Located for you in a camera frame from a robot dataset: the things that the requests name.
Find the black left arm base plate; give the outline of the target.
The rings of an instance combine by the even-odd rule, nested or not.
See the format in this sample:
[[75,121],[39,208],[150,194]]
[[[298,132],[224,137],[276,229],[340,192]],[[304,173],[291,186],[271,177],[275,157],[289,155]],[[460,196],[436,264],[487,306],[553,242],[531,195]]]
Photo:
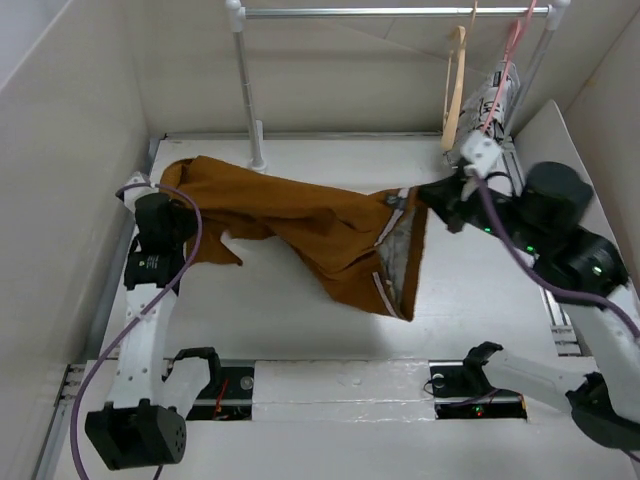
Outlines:
[[254,367],[213,358],[174,361],[163,383],[162,419],[231,421],[251,416]]

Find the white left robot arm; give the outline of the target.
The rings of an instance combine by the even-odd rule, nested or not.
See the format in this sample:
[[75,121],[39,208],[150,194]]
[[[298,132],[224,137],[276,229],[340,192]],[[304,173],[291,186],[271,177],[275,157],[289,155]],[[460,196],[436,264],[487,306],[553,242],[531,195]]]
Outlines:
[[138,229],[124,269],[125,327],[104,406],[88,412],[85,433],[111,471],[179,463],[186,419],[199,395],[222,387],[212,347],[181,350],[165,360],[165,343],[180,281],[198,248],[203,222],[194,201],[167,187],[133,185],[119,192]]

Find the brown trousers with striped trim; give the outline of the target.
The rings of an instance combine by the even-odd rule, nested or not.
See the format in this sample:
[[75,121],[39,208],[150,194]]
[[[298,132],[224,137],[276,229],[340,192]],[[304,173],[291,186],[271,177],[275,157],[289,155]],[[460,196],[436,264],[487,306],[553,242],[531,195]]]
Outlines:
[[277,237],[332,300],[413,320],[429,211],[416,187],[362,194],[260,174],[206,156],[171,164],[161,182],[199,207],[203,235],[188,244],[198,251],[196,262],[241,265],[225,237]]

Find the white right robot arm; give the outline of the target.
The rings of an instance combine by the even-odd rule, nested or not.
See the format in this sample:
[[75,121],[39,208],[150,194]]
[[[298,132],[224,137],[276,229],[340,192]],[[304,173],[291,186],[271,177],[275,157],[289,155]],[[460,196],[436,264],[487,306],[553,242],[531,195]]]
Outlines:
[[462,381],[478,403],[514,391],[569,415],[596,444],[639,451],[639,324],[616,299],[630,277],[617,247],[580,222],[594,197],[571,167],[541,162],[522,190],[505,195],[486,179],[457,172],[422,185],[418,197],[452,233],[466,224],[498,238],[524,274],[568,313],[598,366],[574,374],[519,357],[485,341],[462,361]]

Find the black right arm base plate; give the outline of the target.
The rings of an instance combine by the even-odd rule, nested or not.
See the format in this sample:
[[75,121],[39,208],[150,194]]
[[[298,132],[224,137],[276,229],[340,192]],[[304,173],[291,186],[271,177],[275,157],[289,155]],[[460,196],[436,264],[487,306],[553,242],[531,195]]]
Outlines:
[[437,420],[527,420],[521,394],[483,386],[471,378],[461,360],[429,361],[423,391],[434,401]]

